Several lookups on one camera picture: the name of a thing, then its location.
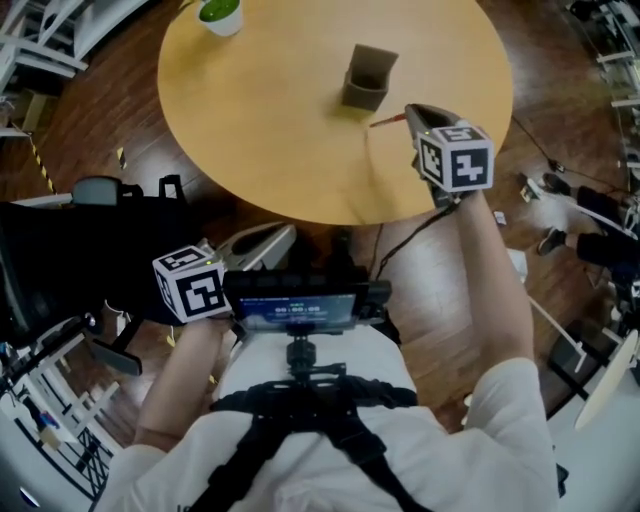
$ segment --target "black harness strap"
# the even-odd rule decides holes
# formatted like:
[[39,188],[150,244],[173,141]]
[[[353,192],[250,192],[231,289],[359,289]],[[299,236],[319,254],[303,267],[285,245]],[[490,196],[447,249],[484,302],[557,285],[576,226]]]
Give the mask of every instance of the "black harness strap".
[[213,471],[208,489],[191,512],[228,511],[247,495],[260,468],[275,456],[286,437],[297,432],[325,434],[375,485],[393,496],[403,512],[432,512],[405,490],[384,457],[386,446],[357,412],[357,407],[412,407],[417,405],[416,394],[353,376],[313,384],[300,387],[292,383],[289,387],[271,382],[213,404],[213,411],[253,414],[253,422],[231,459]]
[[274,457],[288,435],[287,430],[276,428],[273,421],[254,416],[236,452],[229,462],[211,473],[209,487],[189,510],[229,510],[247,495],[260,468]]
[[331,444],[344,452],[374,484],[393,496],[403,512],[431,512],[406,491],[384,457],[384,443],[360,418],[337,423],[325,429],[324,433]]

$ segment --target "cardboard cup holder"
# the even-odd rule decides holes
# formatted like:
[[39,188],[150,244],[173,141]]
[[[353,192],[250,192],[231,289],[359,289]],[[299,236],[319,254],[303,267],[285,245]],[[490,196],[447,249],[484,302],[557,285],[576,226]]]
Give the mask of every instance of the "cardboard cup holder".
[[357,44],[344,80],[342,104],[375,112],[389,92],[398,54]]

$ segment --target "black pants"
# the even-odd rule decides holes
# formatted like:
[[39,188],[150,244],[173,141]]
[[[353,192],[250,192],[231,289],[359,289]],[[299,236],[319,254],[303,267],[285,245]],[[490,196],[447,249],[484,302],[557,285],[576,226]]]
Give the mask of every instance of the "black pants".
[[[619,205],[615,199],[588,187],[578,189],[578,205],[621,224]],[[640,263],[640,244],[611,226],[596,220],[606,235],[588,234],[578,237],[578,258],[608,268],[612,274],[634,277]]]

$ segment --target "white cup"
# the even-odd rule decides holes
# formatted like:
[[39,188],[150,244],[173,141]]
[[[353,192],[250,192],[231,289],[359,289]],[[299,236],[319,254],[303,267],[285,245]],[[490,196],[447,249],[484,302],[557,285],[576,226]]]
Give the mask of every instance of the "white cup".
[[198,21],[202,23],[205,27],[207,27],[209,30],[211,30],[211,32],[213,32],[214,34],[222,37],[228,37],[228,36],[232,36],[236,32],[239,32],[240,29],[243,27],[244,17],[242,16],[242,0],[240,0],[240,3],[238,4],[238,8],[235,11],[233,11],[226,18],[222,18],[221,20],[217,20],[217,21],[207,22],[207,21],[202,21],[200,19],[200,10],[205,5],[206,3],[202,2],[200,9],[196,11],[196,16],[198,17]]

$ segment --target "sneaker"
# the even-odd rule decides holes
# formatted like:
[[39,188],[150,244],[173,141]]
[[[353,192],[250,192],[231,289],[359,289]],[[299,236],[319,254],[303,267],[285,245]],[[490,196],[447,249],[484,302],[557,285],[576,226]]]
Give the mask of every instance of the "sneaker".
[[544,182],[544,186],[547,192],[551,192],[552,194],[560,194],[563,196],[571,195],[571,187],[569,186],[569,184],[562,178],[558,178],[558,176],[553,173],[545,172],[542,176],[542,181]]
[[538,254],[540,256],[546,256],[556,247],[564,245],[566,239],[567,234],[564,231],[551,228],[544,240],[538,244]]

